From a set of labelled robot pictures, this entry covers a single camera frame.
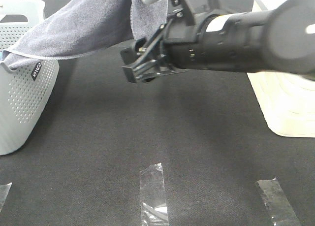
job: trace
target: towel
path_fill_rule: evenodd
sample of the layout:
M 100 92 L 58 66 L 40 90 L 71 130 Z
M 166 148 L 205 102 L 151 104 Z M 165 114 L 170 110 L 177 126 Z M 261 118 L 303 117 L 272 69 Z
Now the towel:
M 129 39 L 149 38 L 166 22 L 167 0 L 72 0 L 3 51 L 16 69 L 41 60 L 89 55 Z

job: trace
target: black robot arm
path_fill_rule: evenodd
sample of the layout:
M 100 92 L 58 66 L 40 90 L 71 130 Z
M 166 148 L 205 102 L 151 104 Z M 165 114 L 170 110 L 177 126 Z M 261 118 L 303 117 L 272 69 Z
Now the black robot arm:
M 187 69 L 315 73 L 315 0 L 288 0 L 272 11 L 233 13 L 220 0 L 196 14 L 188 0 L 154 36 L 121 52 L 129 82 Z

